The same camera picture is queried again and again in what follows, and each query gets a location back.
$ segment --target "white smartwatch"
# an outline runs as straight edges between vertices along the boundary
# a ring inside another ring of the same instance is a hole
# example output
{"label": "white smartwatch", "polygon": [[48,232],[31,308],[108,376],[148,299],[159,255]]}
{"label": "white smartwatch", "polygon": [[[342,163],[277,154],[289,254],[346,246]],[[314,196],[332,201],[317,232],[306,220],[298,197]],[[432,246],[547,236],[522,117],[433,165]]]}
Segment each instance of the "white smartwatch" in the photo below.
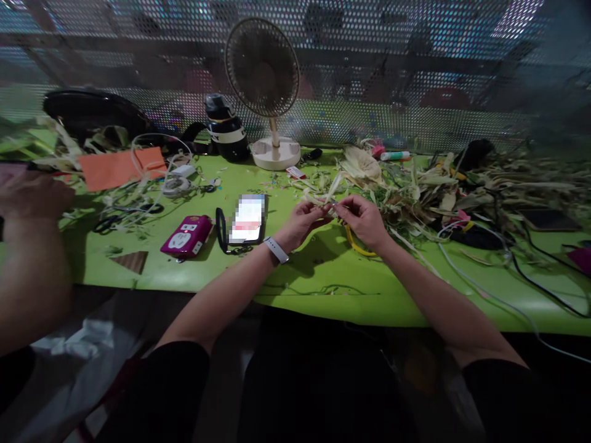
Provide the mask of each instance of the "white smartwatch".
{"label": "white smartwatch", "polygon": [[279,260],[279,262],[283,265],[289,261],[289,256],[285,253],[281,246],[277,244],[272,237],[266,237],[263,242],[269,247],[271,252],[275,254],[275,257]]}

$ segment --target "black water bottle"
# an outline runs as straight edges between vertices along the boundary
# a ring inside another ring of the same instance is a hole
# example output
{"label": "black water bottle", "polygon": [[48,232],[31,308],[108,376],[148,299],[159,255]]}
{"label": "black water bottle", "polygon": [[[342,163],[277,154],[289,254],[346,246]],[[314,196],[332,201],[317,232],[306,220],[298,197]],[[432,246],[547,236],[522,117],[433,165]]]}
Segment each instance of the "black water bottle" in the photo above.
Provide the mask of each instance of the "black water bottle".
{"label": "black water bottle", "polygon": [[205,112],[211,144],[220,155],[229,162],[247,160],[251,155],[248,139],[232,105],[221,94],[210,94],[205,99]]}

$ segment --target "black pants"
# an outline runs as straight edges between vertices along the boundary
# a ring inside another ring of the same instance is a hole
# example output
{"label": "black pants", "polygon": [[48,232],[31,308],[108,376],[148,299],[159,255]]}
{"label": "black pants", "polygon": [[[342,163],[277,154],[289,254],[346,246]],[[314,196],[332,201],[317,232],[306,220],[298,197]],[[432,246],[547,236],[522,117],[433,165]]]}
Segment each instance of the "black pants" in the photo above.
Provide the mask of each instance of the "black pants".
{"label": "black pants", "polygon": [[267,308],[238,442],[416,441],[381,328]]}

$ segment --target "forearm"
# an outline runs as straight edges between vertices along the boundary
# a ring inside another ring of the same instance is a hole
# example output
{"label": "forearm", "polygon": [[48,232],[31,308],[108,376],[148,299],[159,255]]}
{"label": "forearm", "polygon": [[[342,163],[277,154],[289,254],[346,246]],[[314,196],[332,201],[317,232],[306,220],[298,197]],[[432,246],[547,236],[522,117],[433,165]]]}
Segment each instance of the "forearm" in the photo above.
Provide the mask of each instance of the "forearm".
{"label": "forearm", "polygon": [[460,365],[483,356],[502,357],[525,365],[476,305],[424,268],[394,240],[385,241],[376,252],[404,285],[433,329],[454,351]]}
{"label": "forearm", "polygon": [[4,221],[0,355],[53,331],[69,311],[72,281],[54,220]]}
{"label": "forearm", "polygon": [[195,294],[158,346],[189,340],[210,353],[217,336],[244,311],[278,264],[265,244],[257,246]]}

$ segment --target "fan base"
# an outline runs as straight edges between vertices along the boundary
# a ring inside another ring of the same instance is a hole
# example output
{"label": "fan base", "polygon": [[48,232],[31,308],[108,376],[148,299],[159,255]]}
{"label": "fan base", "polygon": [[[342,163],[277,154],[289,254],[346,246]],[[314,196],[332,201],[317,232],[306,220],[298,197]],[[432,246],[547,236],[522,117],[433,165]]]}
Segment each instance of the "fan base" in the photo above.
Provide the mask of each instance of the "fan base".
{"label": "fan base", "polygon": [[279,148],[273,147],[271,137],[261,138],[251,146],[255,164],[267,170],[283,170],[295,166],[302,155],[300,144],[287,137],[279,138]]}

